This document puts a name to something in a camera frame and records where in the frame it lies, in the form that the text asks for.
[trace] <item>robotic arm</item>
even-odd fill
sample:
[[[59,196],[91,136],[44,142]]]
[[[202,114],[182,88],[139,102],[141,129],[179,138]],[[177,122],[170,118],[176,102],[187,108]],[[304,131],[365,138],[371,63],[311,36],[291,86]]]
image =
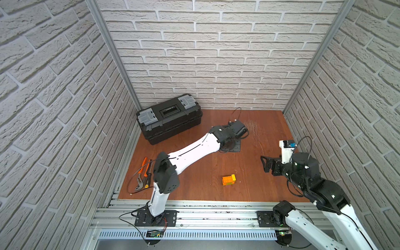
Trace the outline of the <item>robotic arm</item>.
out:
[[[335,182],[321,178],[318,160],[308,153],[294,153],[294,141],[280,141],[281,158],[261,156],[264,171],[272,170],[273,176],[285,176],[287,184],[299,188],[302,195],[330,220],[345,245],[330,238],[309,223],[294,206],[282,201],[273,209],[276,225],[286,224],[298,231],[318,249],[377,250],[360,221],[348,196]]]
[[[218,151],[234,139],[243,139],[248,133],[239,120],[226,126],[215,126],[202,138],[173,153],[161,152],[154,164],[154,189],[146,208],[152,216],[151,223],[157,225],[164,217],[165,204],[172,191],[179,187],[178,175],[188,166],[204,156]]]

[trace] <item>wooden floor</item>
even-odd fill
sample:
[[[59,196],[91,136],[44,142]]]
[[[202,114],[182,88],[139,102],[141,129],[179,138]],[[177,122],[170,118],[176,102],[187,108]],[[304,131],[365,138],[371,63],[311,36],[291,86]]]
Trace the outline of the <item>wooden floor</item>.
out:
[[[154,160],[161,151],[175,152],[201,138],[211,126],[227,124],[238,115],[239,110],[233,115],[232,110],[203,110],[200,125],[153,146],[141,134],[118,198],[151,198],[152,188],[130,195],[137,186],[132,174],[141,166],[145,156]],[[180,186],[170,194],[169,200],[308,201],[289,193],[286,178],[264,173],[262,168],[260,155],[279,157],[279,140],[293,139],[282,112],[243,110],[240,121],[250,131],[250,135],[242,140],[241,151],[212,153],[189,166],[179,175]],[[235,174],[236,183],[223,186],[222,177],[231,174]]]

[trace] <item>black cable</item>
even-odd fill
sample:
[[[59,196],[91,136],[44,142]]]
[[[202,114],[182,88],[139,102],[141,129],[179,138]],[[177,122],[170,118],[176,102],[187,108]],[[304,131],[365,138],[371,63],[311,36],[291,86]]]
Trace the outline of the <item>black cable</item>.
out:
[[[300,210],[300,209],[298,209],[298,208],[296,208],[296,210],[299,210],[299,211],[303,212],[303,214],[305,214],[305,215],[311,220],[312,224],[314,224],[314,222],[312,221],[312,219],[310,218],[310,216],[308,216],[308,214],[306,214],[303,210]],[[303,247],[295,247],[295,246],[289,246],[289,247],[295,248],[295,249],[304,249],[304,248],[307,248],[307,247],[309,247],[309,246],[311,246],[311,243],[308,244],[307,246],[303,246]]]
[[[131,214],[131,215],[132,215],[134,212],[137,212],[137,211],[140,211],[140,210],[144,210],[145,208],[146,208],[146,206],[143,206],[143,207],[141,207],[141,208],[135,209],[135,210],[133,210],[132,212],[128,212],[128,213],[125,213],[125,214]],[[139,232],[139,234],[140,234],[140,236],[142,237],[142,239],[144,240],[144,242],[147,244],[146,239],[145,239],[145,238],[143,237],[143,235],[142,235],[142,232],[140,232],[140,230],[139,230],[134,224],[132,224],[132,223],[126,221],[126,220],[121,219],[121,216],[123,216],[123,215],[125,215],[125,214],[121,214],[120,216],[118,216],[118,219],[120,219],[120,220],[122,220],[122,221],[124,221],[124,222],[126,222],[126,223],[128,223],[128,224],[130,224],[130,225],[132,225],[134,228],[136,228],[136,230]]]
[[[329,208],[329,207],[326,207],[326,206],[323,206],[323,205],[320,205],[321,207],[324,207],[324,208],[327,208],[327,209],[329,209],[329,210],[331,210],[331,211],[333,211],[333,213],[338,213],[338,211],[336,211],[336,210],[334,210],[334,209],[332,209],[332,208]],[[372,248],[372,246],[371,246],[371,244],[370,244],[370,242],[367,240],[367,238],[364,236],[364,234],[359,230],[360,228],[358,227],[358,225],[357,225],[357,223],[350,217],[350,216],[348,216],[347,214],[345,214],[345,213],[343,213],[343,212],[341,212],[341,211],[339,211],[339,214],[343,214],[344,216],[347,216],[349,219],[351,219],[351,221],[354,223],[354,225],[356,226],[356,228],[358,229],[358,231],[360,232],[360,234],[364,237],[364,239],[365,239],[365,241],[368,243],[368,245],[370,246],[370,248],[371,249],[373,249]]]

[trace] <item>brick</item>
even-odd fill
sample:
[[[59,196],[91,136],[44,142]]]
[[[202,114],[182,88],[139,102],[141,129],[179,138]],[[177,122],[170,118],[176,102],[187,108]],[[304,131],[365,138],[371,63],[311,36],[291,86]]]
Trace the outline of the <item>brick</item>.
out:
[[[322,12],[338,12],[342,2],[325,2],[322,6]]]
[[[251,70],[261,71],[264,69],[264,65],[234,65],[234,64],[219,64],[218,70]]]
[[[78,111],[71,118],[70,122],[67,124],[65,129],[58,135],[58,137],[48,146],[46,151],[43,153],[39,163],[49,166],[54,157],[58,154],[62,146],[66,143],[68,138],[71,136],[72,132],[75,130],[85,112],[82,109]]]
[[[100,64],[100,60],[94,58],[86,67],[68,84],[67,88],[75,94],[80,86],[92,75],[97,66]]]
[[[222,14],[223,22],[279,22],[280,13],[229,13]]]
[[[400,61],[398,60],[400,52],[392,45],[378,38],[374,38],[367,49],[383,58],[386,63],[392,64],[397,69],[400,69]]]
[[[252,50],[300,50],[303,42],[251,42]]]
[[[156,49],[119,49],[121,56],[165,56],[164,50]]]
[[[347,37],[342,46],[346,48],[350,53],[357,56],[357,59],[361,62],[365,63],[369,68],[371,68],[374,72],[382,68],[384,62],[378,59],[376,56],[361,48],[356,42]]]
[[[50,18],[46,8],[38,4],[0,20],[0,43],[3,43]]]
[[[371,13],[374,16],[377,16],[381,19],[385,19],[392,12],[393,7],[385,2],[381,2],[378,0],[357,0],[354,3],[354,6],[365,10],[368,13]]]
[[[83,69],[83,63],[76,61],[71,64],[58,78],[53,81],[40,95],[37,97],[44,105],[48,106],[53,102],[58,94],[72,81],[72,79]]]
[[[321,42],[323,34],[285,34],[279,33],[276,40],[278,42]]]
[[[168,66],[166,64],[125,64],[125,68],[127,70],[168,70]]]
[[[299,59],[296,59],[296,61],[294,62],[293,65],[308,66],[309,63],[310,63],[310,61],[311,61],[310,59],[302,59],[302,58],[299,58]]]
[[[129,39],[129,40],[146,40],[146,39],[161,39],[160,32],[147,32],[147,31],[112,31],[111,35],[114,39]]]
[[[39,26],[34,32],[28,33],[26,38],[35,48],[39,48],[77,21],[74,11],[69,10],[57,16],[51,22]]]
[[[350,9],[350,12],[347,14],[346,18],[348,18],[349,20],[355,22],[357,20],[357,18],[359,17],[360,13],[361,12],[357,8],[352,7]]]
[[[215,82],[215,77],[173,77],[172,82]]]
[[[50,67],[56,74],[60,74],[70,63],[72,63],[88,46],[90,42],[87,37],[82,37],[76,44],[62,52],[50,63]]]
[[[167,56],[217,56],[217,50],[167,50]]]
[[[343,32],[341,32],[340,30],[338,30],[336,32],[336,35],[333,37],[333,39],[335,41],[337,41],[338,43],[341,43],[343,41],[344,38],[346,38],[346,34],[344,34]]]
[[[27,150],[35,140],[42,134],[50,123],[56,118],[57,114],[64,108],[64,106],[71,99],[71,95],[64,91],[49,108],[36,119],[33,124],[25,130],[21,136],[14,141],[14,145]]]
[[[0,72],[33,52],[33,49],[23,38],[18,38],[2,46],[0,50],[2,51],[0,55]]]
[[[193,10],[191,0],[128,0],[128,4],[136,10]]]
[[[211,10],[211,11],[254,11],[256,2],[251,1],[203,1],[195,2],[194,9],[196,11]]]
[[[397,166],[400,163],[400,157],[395,152],[387,153],[385,155],[385,159],[395,168],[397,168]]]
[[[63,12],[64,10],[79,3],[79,0],[47,0],[46,5],[53,15]]]
[[[216,70],[215,64],[170,64],[170,70]]]
[[[108,0],[98,0],[98,4],[100,9],[126,9],[126,5],[124,0],[115,0],[115,1],[108,1]]]
[[[136,22],[138,30],[194,31],[192,22]]]
[[[2,239],[2,241],[0,242],[0,247],[2,249],[6,249],[7,245],[12,241],[14,235],[23,226],[26,218],[29,216],[31,211],[31,208],[18,208],[13,218],[6,225],[4,225],[4,228],[0,233],[0,237]]]
[[[7,122],[54,78],[54,73],[49,68],[45,68],[32,78],[26,86],[9,95],[6,102],[0,103],[0,125]]]
[[[127,61],[128,58],[125,58],[125,57],[123,57],[122,60],[125,63],[136,63],[136,61],[134,61],[134,62]],[[151,56],[146,56],[146,62],[147,63],[165,63],[165,64],[175,64],[175,63],[194,64],[194,57],[151,57]]]
[[[287,72],[269,72],[269,71],[243,71],[243,77],[285,77]]]
[[[196,76],[194,71],[151,70],[150,76]]]
[[[133,31],[135,27],[132,22],[108,21],[107,27],[110,31]]]
[[[111,55],[109,54],[104,61],[97,67],[97,69],[93,72],[93,79],[97,82],[100,77],[104,74],[107,67],[113,62]]]
[[[89,46],[81,55],[84,64],[88,64],[88,62],[97,54],[97,52],[104,45],[104,40],[101,36],[99,36],[91,46]]]
[[[346,94],[349,100],[360,110],[360,112],[367,118],[369,122],[373,122],[378,118],[377,113],[362,99],[353,89],[349,87],[349,84],[345,81],[341,81],[338,87]]]
[[[121,56],[121,59],[123,63],[143,63],[143,58],[141,56]]]
[[[196,31],[199,32],[249,32],[252,25],[249,23],[229,24],[229,23],[196,23]]]
[[[372,129],[367,120],[359,115],[358,110],[350,103],[344,106],[344,109],[350,114],[358,127],[364,134],[370,138],[373,144],[379,149],[380,152],[385,153],[388,151],[388,146],[384,142],[382,136]]]
[[[220,50],[219,56],[260,56],[268,57],[269,50]]]
[[[0,2],[0,7],[6,13],[12,13],[12,12],[15,12],[16,10],[23,9],[24,7],[33,5],[38,2],[40,2],[40,0],[26,0],[24,2],[2,1],[2,2]]]
[[[384,99],[390,104],[395,104],[400,100],[399,95],[393,91],[393,89],[383,82],[378,77],[374,76],[365,66],[356,62],[352,67],[352,70],[360,76],[371,88],[373,88],[378,94],[384,97]]]
[[[273,58],[288,58],[288,57],[301,57],[301,58],[312,58],[315,51],[305,51],[305,50],[274,50],[270,57]]]
[[[345,50],[342,46],[337,44],[335,41],[332,41],[329,45],[330,50],[347,66],[352,65],[354,60],[356,59],[351,55],[347,50]]]
[[[262,24],[256,23],[254,26],[255,32],[293,32],[308,33],[311,24]]]
[[[292,65],[293,59],[289,58],[246,58],[247,64],[271,64],[271,65]]]
[[[395,9],[393,14],[389,17],[388,22],[390,24],[400,26],[400,9]]]
[[[364,13],[361,14],[356,23],[390,43],[400,46],[400,34],[398,34],[398,28],[384,24],[380,20]]]
[[[400,120],[399,115],[390,109],[382,98],[380,98],[368,87],[363,88],[360,94],[372,106],[372,108],[374,108],[383,118],[385,118],[395,129],[400,131],[400,125],[398,123]]]
[[[35,74],[42,66],[60,54],[69,46],[65,37],[60,36],[43,47],[38,53],[29,56],[27,59],[9,69],[9,72],[20,82],[25,81]]]
[[[196,48],[248,49],[249,42],[196,42]]]
[[[274,33],[221,33],[221,41],[232,40],[272,42],[274,37]]]
[[[374,124],[374,128],[378,133],[382,135],[386,139],[386,141],[394,148],[397,152],[399,152],[399,148],[396,143],[396,139],[400,138],[398,132],[396,132],[387,122],[383,119],[380,119],[377,123]]]
[[[332,23],[336,14],[325,13],[285,13],[282,22],[309,22],[309,23]]]
[[[260,83],[260,77],[217,77],[217,82]]]
[[[244,58],[237,57],[198,57],[198,64],[242,64]]]
[[[0,179],[7,174],[20,158],[21,155],[19,153],[9,148],[0,155]]]
[[[349,20],[344,20],[340,29],[362,45],[366,45],[372,38],[370,34],[366,33],[362,28],[351,23]]]
[[[220,20],[220,14],[215,12],[159,11],[158,16],[161,21],[219,22]]]
[[[240,76],[239,71],[197,71],[197,76]]]
[[[171,78],[165,76],[130,77],[130,80],[131,82],[171,82]]]
[[[92,15],[87,15],[77,24],[69,28],[64,34],[70,43],[74,43],[81,35],[83,35],[90,27],[94,25]]]
[[[102,11],[106,21],[156,21],[155,11],[137,10],[104,10]]]
[[[307,42],[303,50],[317,50],[319,45],[319,42]]]
[[[386,65],[378,74],[383,78],[390,86],[393,88],[400,90],[400,85],[398,83],[398,79],[400,77],[400,73],[394,68]]]
[[[164,32],[166,40],[218,40],[218,33]]]
[[[142,41],[144,48],[194,48],[194,42],[189,41]]]

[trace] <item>toolbox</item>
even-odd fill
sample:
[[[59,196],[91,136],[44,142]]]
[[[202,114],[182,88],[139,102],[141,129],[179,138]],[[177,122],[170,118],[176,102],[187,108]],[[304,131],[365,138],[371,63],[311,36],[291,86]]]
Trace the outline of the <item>toolbox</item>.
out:
[[[173,98],[136,113],[143,135],[155,145],[199,125],[203,112],[190,94]]]

